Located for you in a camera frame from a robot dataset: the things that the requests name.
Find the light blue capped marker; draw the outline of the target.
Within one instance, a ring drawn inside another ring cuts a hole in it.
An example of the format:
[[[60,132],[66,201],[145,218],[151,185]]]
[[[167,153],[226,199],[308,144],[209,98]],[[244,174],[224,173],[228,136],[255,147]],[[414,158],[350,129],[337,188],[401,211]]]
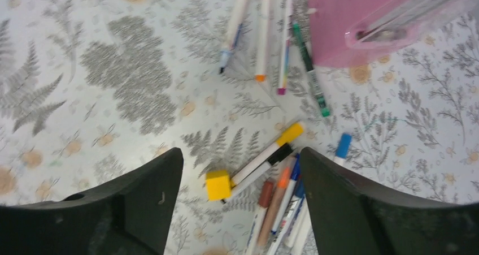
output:
[[[334,159],[333,159],[336,164],[340,166],[344,166],[346,162],[347,154],[349,152],[351,140],[352,140],[352,136],[349,133],[342,134],[338,143],[338,147],[335,152]]]

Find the yellow capped white marker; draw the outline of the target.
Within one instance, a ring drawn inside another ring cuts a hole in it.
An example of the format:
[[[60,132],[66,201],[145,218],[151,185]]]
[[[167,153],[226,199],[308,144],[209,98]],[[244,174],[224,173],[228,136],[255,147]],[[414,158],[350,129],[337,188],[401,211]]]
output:
[[[303,122],[298,121],[284,130],[283,133],[280,134],[280,136],[273,143],[262,150],[255,158],[253,158],[246,166],[240,169],[235,176],[232,177],[232,186],[237,186],[282,146],[290,146],[291,142],[298,138],[305,131],[305,129],[306,125]]]

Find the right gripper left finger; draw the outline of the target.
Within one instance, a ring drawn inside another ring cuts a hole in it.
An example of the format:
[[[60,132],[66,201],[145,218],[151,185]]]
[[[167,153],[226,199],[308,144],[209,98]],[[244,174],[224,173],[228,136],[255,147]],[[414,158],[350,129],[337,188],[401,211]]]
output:
[[[2,254],[163,254],[184,158],[172,148],[61,201],[1,207]]]

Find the orange capped white marker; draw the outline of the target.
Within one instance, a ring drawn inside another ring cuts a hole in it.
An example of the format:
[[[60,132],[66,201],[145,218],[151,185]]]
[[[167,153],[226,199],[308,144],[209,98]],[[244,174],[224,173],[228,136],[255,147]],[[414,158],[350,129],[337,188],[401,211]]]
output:
[[[270,0],[262,0],[258,19],[258,42],[256,52],[255,80],[263,82],[266,79]]]

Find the floral table mat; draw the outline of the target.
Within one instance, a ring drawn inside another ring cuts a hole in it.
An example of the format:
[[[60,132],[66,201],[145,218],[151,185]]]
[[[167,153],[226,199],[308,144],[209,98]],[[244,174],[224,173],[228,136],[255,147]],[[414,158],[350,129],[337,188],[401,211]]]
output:
[[[284,0],[271,0],[267,80],[254,79],[261,0],[250,0],[227,70],[219,48],[235,0],[1,0],[1,204],[62,200],[178,147],[184,154],[167,254],[241,254],[263,178],[231,204],[204,174],[237,172],[301,120],[295,146],[388,187],[478,200],[478,21],[465,14],[359,67],[317,69],[310,96],[296,44],[276,93]]]

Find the red brown capped marker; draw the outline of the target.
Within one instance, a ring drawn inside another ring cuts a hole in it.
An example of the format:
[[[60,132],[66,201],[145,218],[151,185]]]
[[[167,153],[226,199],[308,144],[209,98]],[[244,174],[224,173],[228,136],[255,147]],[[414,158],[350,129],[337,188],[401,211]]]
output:
[[[253,223],[249,233],[249,238],[244,251],[245,255],[254,254],[256,242],[263,224],[264,217],[269,207],[269,202],[274,188],[274,182],[266,180],[263,184],[262,191],[258,199],[258,205],[256,207]]]

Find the yellow cube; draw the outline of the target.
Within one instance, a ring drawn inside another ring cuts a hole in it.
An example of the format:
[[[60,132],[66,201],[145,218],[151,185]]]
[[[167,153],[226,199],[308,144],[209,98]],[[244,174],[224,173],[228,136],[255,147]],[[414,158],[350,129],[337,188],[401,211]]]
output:
[[[227,170],[210,171],[205,178],[207,196],[210,201],[223,200],[231,195],[230,176]]]

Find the magenta capped white marker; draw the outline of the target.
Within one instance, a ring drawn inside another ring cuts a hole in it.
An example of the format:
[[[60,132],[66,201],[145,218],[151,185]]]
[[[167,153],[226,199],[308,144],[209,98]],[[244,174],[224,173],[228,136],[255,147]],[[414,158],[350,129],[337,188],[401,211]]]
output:
[[[277,94],[285,95],[287,88],[288,68],[289,68],[289,47],[290,47],[290,19],[293,11],[293,0],[285,0],[280,72],[278,78]]]

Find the orange brown marker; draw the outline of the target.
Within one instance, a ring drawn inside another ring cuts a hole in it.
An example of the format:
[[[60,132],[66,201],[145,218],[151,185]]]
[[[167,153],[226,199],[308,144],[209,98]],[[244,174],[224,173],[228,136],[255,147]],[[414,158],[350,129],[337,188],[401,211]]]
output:
[[[286,166],[279,177],[279,181],[276,185],[275,192],[273,193],[271,203],[269,205],[267,214],[264,218],[264,222],[258,236],[256,247],[259,250],[259,253],[264,249],[268,241],[270,231],[272,229],[273,223],[281,205],[282,198],[288,186],[290,175],[291,168],[289,166]]]

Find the dark blue capped marker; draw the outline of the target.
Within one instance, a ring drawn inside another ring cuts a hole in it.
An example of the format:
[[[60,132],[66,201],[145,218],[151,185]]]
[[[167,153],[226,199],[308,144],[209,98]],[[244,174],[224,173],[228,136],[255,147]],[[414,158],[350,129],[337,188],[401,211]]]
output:
[[[289,205],[289,201],[293,195],[293,191],[295,190],[295,186],[297,184],[298,178],[300,176],[300,168],[299,168],[299,154],[297,153],[294,156],[294,166],[292,167],[291,174],[289,177],[289,180],[287,181],[287,186],[285,190],[285,194],[282,198],[280,207],[278,209],[278,213],[276,215],[276,219],[273,223],[271,233],[273,235],[276,234],[276,232],[282,228],[282,219],[285,214],[285,211]]]

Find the dark green marker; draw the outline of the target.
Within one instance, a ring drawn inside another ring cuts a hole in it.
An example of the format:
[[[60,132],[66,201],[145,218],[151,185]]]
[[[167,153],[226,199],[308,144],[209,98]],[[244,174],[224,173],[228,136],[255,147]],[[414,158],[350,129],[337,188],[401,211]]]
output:
[[[297,44],[299,46],[304,67],[306,69],[308,83],[311,87],[311,96],[316,101],[320,114],[323,117],[328,117],[330,115],[330,110],[326,104],[326,99],[317,79],[315,67],[309,54],[306,42],[303,39],[301,28],[296,21],[292,22],[291,27],[293,30],[293,35],[296,38]]]

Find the pink metronome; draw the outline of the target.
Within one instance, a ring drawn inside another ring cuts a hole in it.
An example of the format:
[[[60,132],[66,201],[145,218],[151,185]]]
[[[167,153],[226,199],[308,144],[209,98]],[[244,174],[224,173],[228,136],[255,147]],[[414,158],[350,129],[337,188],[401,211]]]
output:
[[[478,0],[308,0],[312,60],[345,68],[414,44]]]

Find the black capped white marker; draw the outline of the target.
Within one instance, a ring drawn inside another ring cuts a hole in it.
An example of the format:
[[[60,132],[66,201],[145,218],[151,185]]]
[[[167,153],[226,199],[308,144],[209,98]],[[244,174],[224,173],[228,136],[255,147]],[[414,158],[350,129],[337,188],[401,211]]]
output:
[[[263,175],[266,171],[268,171],[273,165],[283,161],[286,157],[288,157],[293,152],[291,146],[284,145],[278,151],[276,151],[271,157],[269,157],[266,161],[264,161],[258,168],[256,168],[249,176],[247,176],[242,182],[240,182],[237,186],[233,187],[231,190],[231,195],[229,198],[225,198],[220,200],[222,204],[226,204],[227,202],[231,201],[233,197],[240,194],[243,190],[245,190],[251,183],[253,183],[256,179],[258,179],[261,175]]]

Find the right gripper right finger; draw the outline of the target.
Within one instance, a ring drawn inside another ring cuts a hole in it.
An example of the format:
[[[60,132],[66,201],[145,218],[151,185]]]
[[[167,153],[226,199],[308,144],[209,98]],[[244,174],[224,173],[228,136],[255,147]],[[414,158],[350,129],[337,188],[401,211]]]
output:
[[[478,204],[409,195],[331,161],[300,153],[320,254],[477,254]]]

